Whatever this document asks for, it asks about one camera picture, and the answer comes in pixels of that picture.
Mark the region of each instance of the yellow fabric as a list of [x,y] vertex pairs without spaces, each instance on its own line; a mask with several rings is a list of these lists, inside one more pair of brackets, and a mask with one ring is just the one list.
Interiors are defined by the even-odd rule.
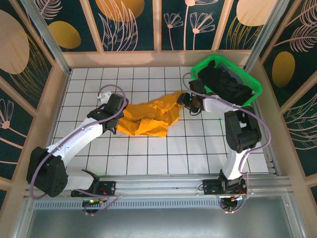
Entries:
[[129,104],[123,111],[117,131],[128,135],[165,137],[170,125],[179,120],[181,105],[177,103],[183,91],[164,95],[148,103]]

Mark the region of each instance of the leaf illustration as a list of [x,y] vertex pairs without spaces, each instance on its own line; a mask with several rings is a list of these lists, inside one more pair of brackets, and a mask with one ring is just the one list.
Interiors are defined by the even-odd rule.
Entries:
[[317,147],[317,94],[308,102],[290,108],[284,118],[296,149]]
[[302,25],[293,32],[291,39],[277,43],[275,46],[286,42],[289,42],[292,51],[308,52],[308,49],[313,48],[317,43],[317,25]]
[[126,51],[135,50],[138,43],[138,28],[133,12],[126,8],[121,1],[121,8],[114,0],[108,1],[107,5],[101,0],[101,6],[108,17],[101,18],[104,26],[103,47],[106,51]]
[[52,20],[62,9],[61,0],[34,0],[41,16],[44,19]]
[[305,3],[302,7],[301,14],[291,20],[287,25],[292,24],[296,19],[300,19],[301,22],[306,25],[315,25],[317,23],[317,0],[305,0]]

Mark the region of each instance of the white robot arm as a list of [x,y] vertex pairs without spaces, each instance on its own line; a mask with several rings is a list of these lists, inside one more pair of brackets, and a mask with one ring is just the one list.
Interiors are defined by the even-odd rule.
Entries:
[[51,197],[59,195],[63,190],[74,189],[96,193],[99,184],[97,175],[87,170],[66,170],[66,168],[71,159],[92,140],[107,130],[116,133],[115,127],[119,123],[119,119],[124,116],[123,112],[109,121],[103,123],[98,123],[98,121],[117,113],[125,103],[123,97],[107,91],[100,94],[99,100],[102,105],[89,112],[87,118],[65,138],[45,149],[37,147],[32,151],[27,173],[28,182],[31,182],[42,159],[57,148],[40,168],[34,185]]

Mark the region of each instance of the grid line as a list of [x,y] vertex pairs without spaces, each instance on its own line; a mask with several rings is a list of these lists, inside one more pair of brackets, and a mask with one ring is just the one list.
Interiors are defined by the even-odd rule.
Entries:
[[[161,88],[160,88],[160,90],[159,91],[154,91],[156,88],[151,88],[150,87],[150,76],[151,76],[151,73],[150,73],[150,69],[148,68],[148,72],[147,73],[145,73],[144,71],[142,72],[141,70],[140,71],[138,71],[138,72],[141,72],[141,73],[143,73],[142,75],[144,75],[145,77],[146,77],[146,75],[148,75],[148,78],[140,78],[140,77],[134,77],[134,74],[135,74],[135,72],[136,72],[136,69],[137,68],[133,68],[133,70],[130,70],[129,71],[129,73],[131,73],[131,71],[132,71],[132,76],[130,76],[129,77],[129,74],[127,74],[127,72],[122,72],[124,75],[126,75],[126,77],[129,77],[129,78],[126,78],[126,79],[121,79],[121,76],[119,76],[119,71],[120,70],[124,70],[124,69],[122,69],[122,68],[117,68],[117,69],[115,69],[115,70],[112,70],[111,71],[111,73],[112,73],[112,75],[113,76],[110,76],[111,77],[111,79],[103,79],[103,76],[104,76],[104,73],[106,72],[106,70],[107,70],[107,68],[103,68],[102,69],[102,78],[101,78],[101,80],[100,80],[100,86],[102,86],[102,83],[108,83],[108,81],[107,80],[112,80],[112,84],[115,84],[115,85],[118,85],[118,82],[119,82],[119,79],[121,79],[121,81],[120,81],[120,85],[122,85],[123,87],[125,87],[125,88],[128,88],[129,89],[129,91],[125,91],[125,93],[128,93],[128,94],[130,94],[129,95],[129,98],[131,99],[131,102],[132,102],[132,99],[134,98],[135,100],[144,100],[144,101],[146,101],[147,100],[147,102],[150,100],[150,96],[151,96],[151,98],[152,97],[154,97],[154,98],[156,98],[156,97],[158,97],[160,94],[162,94],[162,95],[166,95],[166,94],[168,94],[168,93],[174,93],[175,92],[175,90],[171,90],[172,88],[167,88],[167,86],[169,85],[169,82],[166,82],[167,80],[169,80],[169,79],[173,79],[174,81],[178,81],[178,80],[175,80],[176,79],[176,74],[179,74],[179,79],[180,79],[180,84],[181,84],[181,88],[182,88],[182,81],[181,81],[181,72],[182,72],[182,70],[183,70],[183,68],[181,68],[181,67],[175,67],[175,68],[165,68],[165,67],[162,67],[162,69],[160,69],[160,74],[162,75],[162,77],[161,78],[155,78],[155,79],[157,79],[157,80],[159,80],[159,79],[161,79],[161,80],[163,80],[163,82],[162,83],[164,83],[164,89],[162,88],[162,83],[159,83],[159,85],[161,86]],[[57,140],[60,140],[60,139],[62,139],[62,137],[60,137],[60,136],[56,136],[56,135],[58,135],[57,134],[57,129],[58,129],[58,126],[61,126],[60,128],[59,128],[59,133],[60,132],[62,132],[62,130],[61,129],[63,129],[63,126],[65,127],[66,125],[67,125],[67,123],[65,123],[65,122],[68,122],[68,123],[71,123],[71,122],[73,122],[73,123],[75,123],[75,126],[76,125],[78,125],[78,122],[81,122],[81,121],[79,121],[79,119],[81,119],[81,117],[83,117],[84,118],[84,111],[85,111],[85,109],[89,109],[89,108],[87,108],[87,107],[91,107],[91,108],[93,108],[93,107],[96,107],[98,104],[99,104],[99,102],[98,102],[98,100],[96,99],[96,101],[97,101],[97,105],[94,105],[95,103],[92,103],[92,101],[93,101],[93,94],[94,93],[97,93],[97,91],[96,92],[85,92],[85,87],[87,87],[88,86],[88,84],[89,84],[89,82],[87,82],[87,77],[88,77],[88,73],[89,73],[89,69],[87,69],[87,71],[86,72],[83,72],[84,74],[82,74],[82,75],[80,75],[82,78],[84,78],[85,76],[85,74],[86,74],[86,79],[75,79],[75,80],[79,80],[79,81],[82,81],[82,80],[84,80],[85,82],[78,82],[78,83],[75,83],[75,84],[73,84],[73,85],[70,85],[70,84],[68,84],[68,86],[67,86],[67,94],[68,94],[68,96],[69,96],[69,98],[68,98],[68,104],[71,104],[72,106],[64,106],[64,103],[65,103],[65,100],[64,100],[64,102],[63,102],[63,104],[62,104],[62,110],[60,110],[60,114],[59,114],[59,116],[58,116],[58,121],[57,121],[57,127],[56,127],[56,130],[54,131],[54,137],[53,137],[53,139],[54,139],[54,141],[57,141]],[[134,82],[134,79],[141,79],[141,80],[147,80],[147,81],[144,81],[144,82],[148,82],[148,87],[147,88],[144,88],[144,87],[136,87],[136,85],[138,85],[138,84],[142,84],[142,82],[143,81],[137,81],[137,83],[138,84],[135,84],[136,82]],[[176,85],[176,83],[173,83],[173,82],[171,82],[171,86],[173,86],[173,87],[175,87],[175,85]],[[213,117],[208,117],[208,119],[204,119],[203,117],[201,117],[201,118],[199,118],[199,119],[197,119],[197,118],[189,118],[189,117],[187,117],[187,118],[185,118],[185,114],[187,115],[187,113],[186,113],[186,111],[185,110],[182,110],[180,113],[182,113],[182,115],[183,115],[183,119],[180,119],[181,121],[183,121],[184,122],[184,135],[183,134],[180,134],[180,135],[176,135],[176,136],[174,136],[174,135],[167,135],[166,136],[166,145],[165,145],[165,140],[163,139],[163,144],[160,144],[161,146],[166,146],[166,151],[162,151],[162,150],[160,150],[159,149],[159,145],[157,145],[158,146],[158,148],[156,148],[156,150],[157,150],[157,152],[155,152],[156,154],[153,154],[153,155],[151,155],[151,156],[166,156],[166,161],[164,161],[164,164],[165,164],[165,162],[167,162],[167,166],[165,166],[164,164],[160,164],[160,163],[158,163],[158,162],[156,162],[155,164],[157,164],[157,165],[159,165],[159,169],[160,170],[156,170],[156,166],[155,167],[150,167],[149,168],[149,153],[150,153],[150,149],[149,149],[149,142],[150,142],[150,138],[147,136],[147,139],[145,139],[145,141],[144,142],[147,142],[147,149],[145,149],[144,151],[142,151],[141,153],[139,153],[139,152],[133,152],[132,151],[132,153],[133,154],[129,154],[129,149],[131,149],[130,148],[130,146],[132,146],[132,144],[130,145],[130,138],[132,138],[131,136],[129,136],[129,135],[125,135],[125,134],[122,134],[122,136],[114,136],[114,135],[112,135],[111,133],[105,133],[105,135],[103,135],[102,137],[103,138],[108,138],[108,141],[109,141],[109,144],[108,144],[108,152],[106,153],[105,151],[103,151],[103,150],[101,150],[100,152],[98,152],[98,154],[99,153],[101,153],[101,155],[97,155],[97,154],[95,154],[95,155],[91,155],[91,153],[92,153],[92,149],[93,149],[93,145],[90,143],[89,144],[89,146],[88,146],[88,148],[87,149],[85,149],[85,151],[88,151],[88,156],[87,156],[87,161],[86,161],[86,168],[88,167],[88,163],[91,161],[91,160],[93,160],[93,158],[95,157],[95,156],[99,156],[99,157],[105,157],[105,156],[107,156],[107,162],[105,163],[106,164],[106,172],[105,172],[105,175],[107,175],[107,174],[109,174],[110,173],[110,171],[108,171],[107,170],[107,168],[108,168],[108,161],[109,161],[109,156],[110,157],[124,157],[124,159],[126,159],[126,170],[125,170],[125,172],[126,173],[124,173],[124,165],[122,165],[122,166],[120,166],[120,165],[116,165],[117,164],[117,160],[114,160],[113,162],[114,162],[114,165],[115,165],[115,167],[113,168],[113,169],[123,169],[123,175],[127,175],[128,174],[128,167],[129,167],[129,163],[128,163],[128,161],[129,161],[129,157],[131,157],[131,156],[147,156],[147,159],[146,159],[146,162],[145,162],[145,159],[144,160],[142,160],[143,161],[143,163],[147,163],[147,165],[146,165],[146,173],[145,173],[145,165],[144,164],[142,164],[143,165],[143,174],[145,174],[145,175],[148,175],[149,174],[149,171],[151,170],[151,174],[161,174],[161,173],[166,173],[166,169],[167,169],[167,174],[170,174],[170,172],[171,171],[178,171],[177,170],[177,167],[176,166],[179,166],[179,163],[181,162],[181,161],[179,161],[178,159],[177,159],[177,161],[179,161],[179,162],[177,162],[177,163],[172,163],[172,164],[170,164],[169,165],[169,156],[171,156],[171,148],[173,148],[173,146],[174,146],[174,144],[170,144],[170,146],[172,146],[172,147],[170,147],[170,149],[168,149],[168,145],[169,145],[169,141],[170,141],[170,139],[169,138],[171,138],[171,139],[174,139],[174,140],[182,140],[182,145],[179,145],[179,146],[177,146],[177,148],[175,148],[174,149],[174,151],[175,151],[175,153],[176,154],[173,154],[173,156],[182,156],[183,157],[183,162],[185,163],[185,155],[186,155],[186,158],[187,158],[187,172],[185,171],[186,170],[186,165],[184,164],[183,166],[184,166],[184,168],[183,168],[183,171],[181,171],[180,170],[180,172],[182,173],[182,174],[192,174],[193,172],[199,172],[200,170],[199,170],[199,165],[200,165],[200,163],[202,163],[203,161],[201,161],[201,162],[196,162],[196,160],[195,160],[195,155],[198,155],[198,156],[200,156],[200,157],[203,157],[203,156],[207,156],[207,164],[205,163],[205,161],[204,161],[204,172],[207,172],[207,169],[206,169],[206,165],[208,166],[208,172],[207,173],[210,173],[211,172],[211,167],[212,167],[212,164],[214,163],[212,160],[209,160],[208,159],[208,155],[214,155],[214,158],[215,159],[217,159],[216,161],[217,161],[217,163],[218,163],[218,157],[220,156],[220,155],[222,155],[223,157],[224,157],[224,155],[226,155],[226,157],[228,157],[228,148],[226,147],[226,143],[225,143],[225,135],[224,135],[224,124],[222,124],[221,123],[221,120],[220,119],[214,119]],[[200,130],[203,130],[201,133],[200,133],[200,135],[187,135],[188,133],[190,134],[190,131],[188,131],[188,132],[186,132],[186,129],[187,130],[193,130],[193,129],[195,129],[193,126],[196,124],[196,123],[198,123],[198,122],[194,122],[195,120],[199,120],[200,122],[202,122],[202,127],[200,127]],[[215,126],[209,126],[209,124],[210,124],[210,122],[212,122],[213,120],[218,120],[219,122],[220,122],[220,128],[221,128],[221,133],[220,134],[217,134],[217,135],[214,135],[215,133],[209,133],[209,130],[208,129],[211,129],[212,131],[215,129],[215,130],[219,130],[219,127],[217,126],[217,127],[215,127]],[[185,122],[186,121],[193,121],[192,123],[187,123],[187,126],[186,126],[186,124],[185,124]],[[189,140],[189,138],[191,138],[191,137],[196,137],[197,138],[197,140],[198,141],[202,141],[202,143],[203,143],[203,139],[201,138],[201,137],[204,137],[204,142],[205,142],[205,150],[206,151],[203,151],[203,144],[201,144],[201,146],[200,146],[200,148],[202,149],[202,151],[197,151],[197,150],[194,150],[194,148],[193,148],[193,145],[191,145],[191,144],[189,144],[189,145],[187,145],[187,142],[189,142],[189,141],[187,141],[187,140]],[[122,140],[125,140],[125,146],[127,146],[127,153],[125,153],[125,152],[123,152],[122,150],[119,150],[118,151],[118,154],[116,154],[116,155],[111,155],[111,154],[113,154],[111,151],[110,151],[110,148],[111,148],[111,146],[110,146],[110,144],[111,144],[111,141],[112,141],[112,144],[113,145],[117,145],[116,143],[121,143],[122,142],[122,140],[120,140],[120,139],[118,139],[118,140],[113,140],[113,138],[128,138],[128,139],[122,139]],[[216,144],[219,144],[219,146],[222,146],[221,144],[223,144],[223,146],[224,146],[224,150],[219,150],[219,149],[217,149],[218,147],[215,147],[215,151],[210,151],[210,153],[208,153],[208,151],[207,151],[207,148],[209,148],[209,147],[212,147],[212,148],[214,148],[214,146],[212,146],[212,145],[207,145],[207,141],[208,141],[208,139],[210,139],[210,140],[214,140],[215,141],[215,143]],[[188,151],[192,151],[194,154],[190,154],[190,158],[189,158],[189,154],[188,154]],[[264,151],[259,151],[259,152],[256,152],[256,153],[254,153],[254,154],[263,154],[264,153]],[[250,163],[249,163],[249,161],[247,160],[247,163],[248,163],[248,168],[249,168],[249,171],[252,173],[252,174],[255,174],[255,173],[253,173],[252,171],[251,171],[251,169],[250,169]],[[94,166],[97,166],[97,164],[95,165],[95,163],[94,163],[94,165],[92,165],[91,166],[91,170],[93,171],[94,170]],[[256,173],[256,174],[267,174],[267,172],[262,172],[262,171],[265,171],[265,170],[263,170],[263,168],[264,168],[264,165],[261,165],[261,166],[257,166],[255,163],[252,163],[252,169],[254,170],[254,171],[260,171],[260,173]]]
[[[150,101],[150,68],[149,69],[149,73],[148,73],[148,76],[149,76],[149,83],[148,83],[148,101]],[[147,138],[147,175],[149,174],[149,136]]]
[[[180,67],[178,68],[179,70],[179,81],[180,81],[180,86],[182,87],[182,78],[180,75]],[[187,157],[187,170],[188,170],[188,174],[189,174],[189,160],[188,160],[188,149],[187,149],[187,138],[186,138],[186,123],[185,123],[185,110],[183,110],[183,116],[184,116],[184,130],[185,130],[185,144],[186,144],[186,157]]]
[[[133,77],[134,77],[134,67],[133,67],[133,72],[132,72],[132,90],[133,90]],[[126,174],[128,175],[128,166],[129,166],[129,145],[130,145],[130,136],[128,136],[128,151],[127,151],[127,170],[126,170]]]
[[[117,71],[117,81],[116,81],[116,85],[118,84],[118,75],[119,75],[119,68]],[[109,135],[109,145],[108,145],[108,154],[107,154],[107,163],[106,163],[106,175],[107,175],[107,170],[108,170],[108,161],[109,161],[109,151],[110,151],[110,142],[111,142],[111,132]]]

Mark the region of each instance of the green plastic bin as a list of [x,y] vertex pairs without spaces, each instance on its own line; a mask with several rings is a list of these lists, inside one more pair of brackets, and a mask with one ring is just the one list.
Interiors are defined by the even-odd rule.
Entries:
[[[263,91],[262,85],[255,78],[253,78],[243,69],[239,68],[234,63],[230,62],[228,59],[226,59],[225,57],[221,55],[211,55],[207,57],[206,59],[201,61],[199,64],[195,65],[190,71],[192,73],[198,74],[200,70],[207,67],[208,63],[212,60],[216,62],[215,67],[217,67],[220,62],[226,65],[228,67],[228,70],[231,70],[232,72],[236,73],[239,77],[241,77],[241,80],[244,85],[250,87],[253,91],[255,91],[255,95],[253,95],[248,101],[246,101],[242,105],[243,107],[250,105],[250,103],[262,93]],[[212,90],[208,88],[207,86],[205,86],[205,89],[208,93],[212,92]]]

